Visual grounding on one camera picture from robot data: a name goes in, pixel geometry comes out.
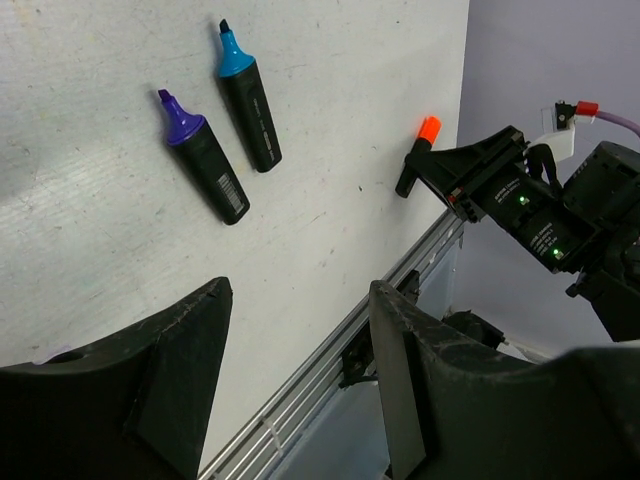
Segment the blue cap highlighter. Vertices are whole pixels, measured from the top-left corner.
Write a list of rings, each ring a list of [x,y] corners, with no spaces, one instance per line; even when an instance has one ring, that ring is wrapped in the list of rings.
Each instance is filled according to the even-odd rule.
[[[226,19],[219,23],[222,60],[220,85],[252,166],[271,171],[282,151],[256,59],[239,46]]]

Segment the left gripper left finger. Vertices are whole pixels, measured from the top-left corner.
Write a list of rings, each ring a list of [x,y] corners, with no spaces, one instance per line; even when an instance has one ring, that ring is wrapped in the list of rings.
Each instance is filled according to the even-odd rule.
[[[230,325],[215,278],[42,364],[1,371],[5,479],[194,479]]]

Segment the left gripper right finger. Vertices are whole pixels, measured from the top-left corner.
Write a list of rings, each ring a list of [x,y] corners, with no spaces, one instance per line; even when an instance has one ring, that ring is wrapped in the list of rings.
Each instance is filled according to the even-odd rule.
[[[639,352],[534,364],[424,313],[389,283],[369,317],[396,479],[635,479]]]

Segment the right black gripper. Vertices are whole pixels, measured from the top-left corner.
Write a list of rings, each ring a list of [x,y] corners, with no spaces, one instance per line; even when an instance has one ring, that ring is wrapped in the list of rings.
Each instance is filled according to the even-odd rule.
[[[488,217],[551,272],[576,273],[600,260],[596,227],[570,212],[548,185],[519,166],[526,141],[507,126],[475,144],[411,152],[405,165],[458,218]]]

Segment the purple cap highlighter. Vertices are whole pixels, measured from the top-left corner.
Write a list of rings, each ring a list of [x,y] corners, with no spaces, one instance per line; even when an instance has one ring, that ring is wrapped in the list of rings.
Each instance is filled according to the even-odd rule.
[[[237,224],[250,202],[207,119],[187,112],[166,89],[158,95],[169,150],[218,218],[226,225]]]

